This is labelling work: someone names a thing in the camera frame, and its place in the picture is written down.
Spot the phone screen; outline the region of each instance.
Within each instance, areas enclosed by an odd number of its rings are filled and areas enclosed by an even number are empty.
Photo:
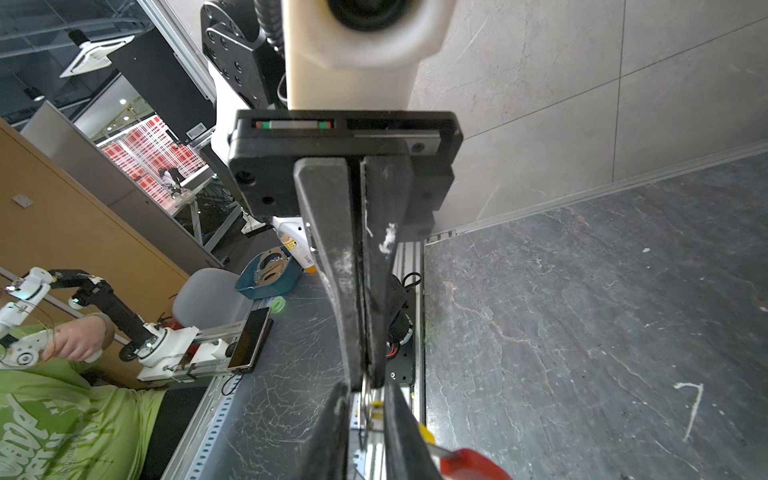
[[[269,316],[269,307],[250,313],[230,358],[228,370],[253,367],[272,326],[273,321]]]

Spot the human hand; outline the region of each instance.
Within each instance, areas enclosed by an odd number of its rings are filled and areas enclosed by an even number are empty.
[[[100,316],[74,319],[55,329],[53,340],[45,346],[41,359],[57,356],[82,362],[102,348],[109,330],[108,321]]]

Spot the red handle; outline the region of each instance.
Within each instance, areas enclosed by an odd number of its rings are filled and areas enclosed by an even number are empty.
[[[512,480],[494,462],[470,449],[456,450],[442,457],[440,473],[453,480]]]

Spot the gray chair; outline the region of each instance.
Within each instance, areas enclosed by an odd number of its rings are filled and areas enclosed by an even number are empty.
[[[174,317],[184,326],[208,329],[242,322],[254,301],[235,290],[239,276],[218,268],[193,273],[174,300]]]

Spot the wall switch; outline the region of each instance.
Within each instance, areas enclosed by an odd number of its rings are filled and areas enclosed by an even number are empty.
[[[21,205],[22,208],[31,207],[34,203],[31,198],[27,197],[24,194],[19,194],[13,197],[13,201],[17,204]]]

